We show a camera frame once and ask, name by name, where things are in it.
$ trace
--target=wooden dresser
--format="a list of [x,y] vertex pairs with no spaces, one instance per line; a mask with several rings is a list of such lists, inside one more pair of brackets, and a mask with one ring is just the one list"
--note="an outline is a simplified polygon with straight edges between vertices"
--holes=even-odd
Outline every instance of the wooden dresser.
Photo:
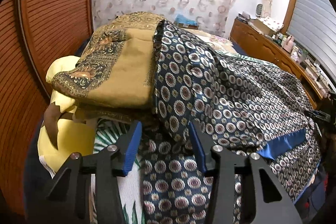
[[274,63],[282,70],[295,75],[301,81],[313,108],[319,107],[323,93],[309,74],[294,62],[290,54],[283,48],[237,19],[232,27],[230,39],[236,42],[250,57]]

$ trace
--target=blue gripper pad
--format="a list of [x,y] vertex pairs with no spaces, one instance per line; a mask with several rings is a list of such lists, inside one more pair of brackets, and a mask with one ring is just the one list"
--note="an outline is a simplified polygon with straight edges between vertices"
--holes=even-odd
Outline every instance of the blue gripper pad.
[[126,134],[121,135],[117,141],[117,146],[124,156],[124,164],[122,167],[122,173],[124,176],[127,176],[127,174],[132,170],[135,156],[140,145],[141,135],[141,122],[134,121],[131,124],[130,130]]
[[205,153],[197,134],[197,131],[201,134],[201,130],[199,128],[199,125],[194,122],[189,122],[188,129],[189,129],[189,137],[195,154],[197,167],[204,174],[207,172],[207,168],[205,165]]

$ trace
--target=wooden wardrobe door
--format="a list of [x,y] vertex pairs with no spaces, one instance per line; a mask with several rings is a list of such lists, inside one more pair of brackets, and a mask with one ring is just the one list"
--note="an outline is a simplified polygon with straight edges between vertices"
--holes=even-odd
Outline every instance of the wooden wardrobe door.
[[234,42],[236,42],[240,47],[241,45],[241,34],[243,33],[243,28],[242,28],[242,23],[240,23],[238,20],[235,21],[231,34],[230,34],[230,39]]
[[261,47],[263,42],[260,40],[260,35],[248,25],[244,32],[244,51],[253,58],[262,59],[263,53],[261,52]]
[[91,0],[19,0],[22,30],[34,69],[46,92],[51,63],[72,55],[92,32]]
[[3,0],[0,3],[0,189],[11,213],[18,215],[24,214],[22,180],[27,149],[47,100],[22,51],[15,0]]
[[279,61],[277,62],[277,66],[279,68],[281,68],[282,70],[285,70],[295,76],[297,76],[298,70],[296,68],[294,68],[294,66],[291,64],[291,61],[288,60],[286,57],[281,56],[281,58],[279,59]]

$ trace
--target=window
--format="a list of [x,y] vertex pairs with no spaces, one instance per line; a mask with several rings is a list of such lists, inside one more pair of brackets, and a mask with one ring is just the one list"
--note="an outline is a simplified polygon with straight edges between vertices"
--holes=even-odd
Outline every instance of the window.
[[290,21],[287,19],[287,24],[289,23],[287,30],[284,22],[285,32],[293,35],[295,40],[321,63],[331,78],[330,82],[335,83],[336,12],[334,8],[329,0],[295,0],[295,8],[292,11]]

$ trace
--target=blue satin edge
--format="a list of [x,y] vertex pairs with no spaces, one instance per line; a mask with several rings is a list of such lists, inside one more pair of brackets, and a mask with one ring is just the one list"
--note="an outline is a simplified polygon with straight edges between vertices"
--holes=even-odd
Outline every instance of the blue satin edge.
[[299,200],[299,198],[303,195],[303,193],[305,192],[305,190],[310,186],[310,185],[308,185],[308,182],[310,182],[310,180],[313,178],[313,175],[315,174],[316,170],[319,168],[320,163],[321,163],[321,160],[320,160],[319,163],[316,165],[316,168],[315,168],[314,172],[311,173],[310,179],[307,181],[307,184],[306,184],[306,186],[304,187],[304,189],[302,190],[302,192],[299,193],[299,195],[297,196],[297,198],[293,201],[294,204]]
[[280,136],[269,141],[266,146],[257,153],[263,158],[275,160],[283,153],[292,150],[306,140],[306,129],[300,129],[293,133]]

